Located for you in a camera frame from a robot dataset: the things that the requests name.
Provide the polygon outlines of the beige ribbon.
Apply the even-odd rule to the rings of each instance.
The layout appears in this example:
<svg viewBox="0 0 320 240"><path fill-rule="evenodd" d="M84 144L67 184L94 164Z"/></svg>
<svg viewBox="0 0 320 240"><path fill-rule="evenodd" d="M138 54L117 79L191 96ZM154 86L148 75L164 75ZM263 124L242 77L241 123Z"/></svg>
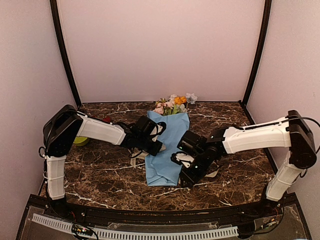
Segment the beige ribbon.
<svg viewBox="0 0 320 240"><path fill-rule="evenodd" d="M129 158L130 158L130 165L132 167L136 167L136 160L141 159L145 160L145 157L148 156L149 154L146 153L145 151L140 151L137 148L129 149ZM219 172L219 166L216 167L212 172L209 174L206 174L204 177L205 178L214 178Z"/></svg>

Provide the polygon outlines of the blue wrapping paper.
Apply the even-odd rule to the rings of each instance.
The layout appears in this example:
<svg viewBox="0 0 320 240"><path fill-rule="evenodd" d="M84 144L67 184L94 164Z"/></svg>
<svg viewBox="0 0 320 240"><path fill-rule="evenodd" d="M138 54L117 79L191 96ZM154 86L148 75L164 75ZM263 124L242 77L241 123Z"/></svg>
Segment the blue wrapping paper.
<svg viewBox="0 0 320 240"><path fill-rule="evenodd" d="M190 127L187 113L162 116L154 111L148 111L147 116L156 123L166 123L165 131L158 136L158 140L165 146L165 150L156 156L145 157L146 183L153 186L176 186L182 166L171 161L172 154L178 152L177 145Z"/></svg>

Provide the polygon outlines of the pink fake flower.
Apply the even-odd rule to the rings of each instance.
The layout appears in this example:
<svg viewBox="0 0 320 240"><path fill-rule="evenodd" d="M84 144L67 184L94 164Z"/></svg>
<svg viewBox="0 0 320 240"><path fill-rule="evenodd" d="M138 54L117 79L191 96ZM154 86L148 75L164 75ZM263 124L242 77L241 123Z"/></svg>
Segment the pink fake flower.
<svg viewBox="0 0 320 240"><path fill-rule="evenodd" d="M173 108L174 104L170 100L161 98L155 103L155 108L153 111L159 115L167 116L172 114Z"/></svg>

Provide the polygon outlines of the orange fake flower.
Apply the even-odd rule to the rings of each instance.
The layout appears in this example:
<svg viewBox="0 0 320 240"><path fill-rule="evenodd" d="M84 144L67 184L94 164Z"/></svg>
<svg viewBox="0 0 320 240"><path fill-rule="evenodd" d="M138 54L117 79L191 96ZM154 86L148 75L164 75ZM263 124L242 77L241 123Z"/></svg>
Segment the orange fake flower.
<svg viewBox="0 0 320 240"><path fill-rule="evenodd" d="M173 100L174 107L173 107L173 113L185 113L187 111L187 108L185 106L185 103L187 103L187 98L185 96L177 96Z"/></svg>

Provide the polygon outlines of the light blue fake flower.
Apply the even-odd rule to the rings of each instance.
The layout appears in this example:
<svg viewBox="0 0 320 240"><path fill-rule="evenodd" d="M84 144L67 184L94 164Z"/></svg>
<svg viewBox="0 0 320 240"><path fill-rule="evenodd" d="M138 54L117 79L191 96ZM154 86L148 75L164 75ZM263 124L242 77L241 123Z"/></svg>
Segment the light blue fake flower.
<svg viewBox="0 0 320 240"><path fill-rule="evenodd" d="M198 100L198 97L194 93L186 93L186 108L189 108L189 105L194 105Z"/></svg>

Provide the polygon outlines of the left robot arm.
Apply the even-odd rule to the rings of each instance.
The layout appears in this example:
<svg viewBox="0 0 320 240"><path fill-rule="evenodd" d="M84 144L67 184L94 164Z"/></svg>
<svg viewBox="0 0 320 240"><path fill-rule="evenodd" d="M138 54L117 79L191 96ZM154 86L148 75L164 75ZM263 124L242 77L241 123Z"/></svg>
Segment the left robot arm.
<svg viewBox="0 0 320 240"><path fill-rule="evenodd" d="M165 122L154 122L141 116L137 122L111 123L77 111L72 105L65 105L43 127L43 146L39 155L44 158L44 177L47 193L53 200L51 210L60 218L67 218L70 206L65 197L65 161L76 138L84 137L104 141L129 150L156 156L164 149L158 140L167 128Z"/></svg>

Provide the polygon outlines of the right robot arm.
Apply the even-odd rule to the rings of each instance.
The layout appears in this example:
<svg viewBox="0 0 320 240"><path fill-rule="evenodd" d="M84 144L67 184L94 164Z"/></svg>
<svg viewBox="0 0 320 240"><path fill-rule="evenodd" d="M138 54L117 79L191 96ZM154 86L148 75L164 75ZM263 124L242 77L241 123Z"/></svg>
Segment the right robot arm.
<svg viewBox="0 0 320 240"><path fill-rule="evenodd" d="M274 121L214 129L209 137L188 130L177 145L179 151L173 153L170 160L182 167L180 182L193 186L204 178L213 162L225 155L254 149L288 148L283 164L266 187L265 198L255 205L255 213L266 217L274 210L274 202L317 161L320 149L315 146L307 120L308 117L302 117L298 111L290 110L287 116Z"/></svg>

